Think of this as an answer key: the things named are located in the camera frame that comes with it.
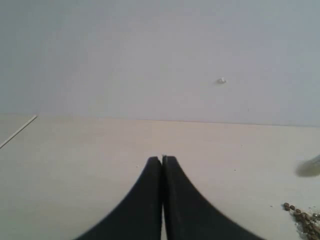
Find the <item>white surface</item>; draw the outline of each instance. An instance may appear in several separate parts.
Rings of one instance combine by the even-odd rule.
[[[281,204],[320,210],[319,177],[296,175],[319,142],[320,128],[40,116],[0,151],[0,239],[74,239],[123,199],[148,157],[167,154],[241,226],[298,240]]]
[[[28,114],[0,114],[0,149],[34,117]]]
[[[1,1],[0,112],[320,126],[319,11],[317,0]]]

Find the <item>seed pile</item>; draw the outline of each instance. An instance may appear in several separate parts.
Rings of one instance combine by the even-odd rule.
[[[295,220],[302,226],[303,235],[308,240],[320,240],[320,213],[313,213],[312,215],[301,212],[289,203],[283,204],[284,210],[292,212]]]

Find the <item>white wall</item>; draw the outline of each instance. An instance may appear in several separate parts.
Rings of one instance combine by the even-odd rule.
[[[3,0],[0,112],[320,126],[319,13],[318,0]]]

